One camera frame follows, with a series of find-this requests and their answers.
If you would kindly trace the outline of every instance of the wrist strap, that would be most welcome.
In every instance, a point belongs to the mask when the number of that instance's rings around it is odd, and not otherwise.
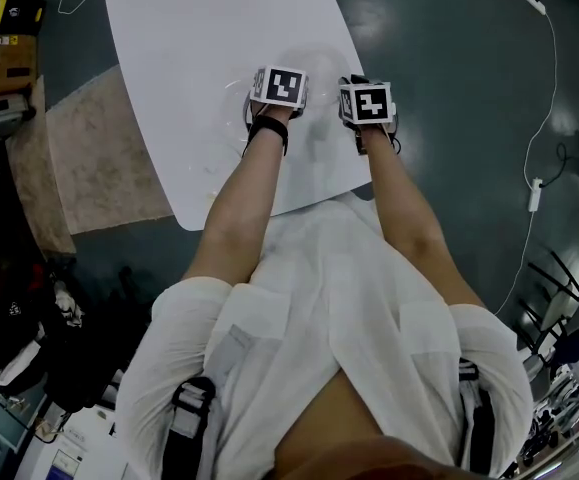
[[[247,138],[247,145],[245,146],[245,150],[242,152],[242,156],[245,156],[245,153],[247,151],[247,148],[249,147],[249,144],[251,144],[251,141],[253,140],[253,138],[263,128],[267,128],[273,132],[276,132],[278,135],[280,135],[280,137],[282,138],[282,145],[283,145],[284,150],[285,150],[284,155],[286,156],[287,155],[287,146],[289,144],[289,131],[287,130],[287,127],[284,124],[282,124],[277,119],[274,119],[273,117],[269,117],[269,116],[257,116],[253,120],[253,123],[251,124],[251,127],[249,128],[249,137]]]

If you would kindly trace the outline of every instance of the backpack strap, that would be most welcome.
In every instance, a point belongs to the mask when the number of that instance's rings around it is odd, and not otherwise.
[[[472,473],[489,475],[493,459],[496,420],[491,397],[480,383],[478,367],[460,359],[460,397],[465,413],[460,467]]]
[[[237,326],[215,348],[202,375],[174,393],[173,422],[162,459],[162,480],[211,480],[224,415],[219,395],[229,372],[242,362],[253,338]]]

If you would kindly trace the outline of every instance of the person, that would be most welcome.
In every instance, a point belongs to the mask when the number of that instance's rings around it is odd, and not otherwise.
[[[254,105],[256,119],[290,126],[291,108]],[[516,337],[460,275],[389,134],[359,130],[375,201],[345,194],[270,220],[283,139],[254,132],[124,376],[117,430],[130,466],[164,478],[174,393],[237,326],[251,343],[218,389],[224,421],[205,478],[478,478],[458,467],[471,417],[461,361],[477,368],[495,420],[480,473],[499,477],[533,408]]]

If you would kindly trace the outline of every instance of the cardboard box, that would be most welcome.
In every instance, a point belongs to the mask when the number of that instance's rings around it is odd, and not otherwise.
[[[37,36],[45,5],[43,0],[0,0],[0,36]]]
[[[0,36],[0,94],[31,88],[37,76],[36,38]]]

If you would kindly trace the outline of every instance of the white sleeve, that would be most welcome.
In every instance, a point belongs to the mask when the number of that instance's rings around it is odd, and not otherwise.
[[[450,306],[462,357],[478,366],[496,420],[490,475],[498,478],[527,439],[533,413],[529,378],[516,350],[517,337],[486,309]]]
[[[173,420],[176,388],[202,371],[205,348],[231,286],[192,278],[165,292],[153,305],[149,326],[116,403],[118,439],[142,480],[160,480]]]

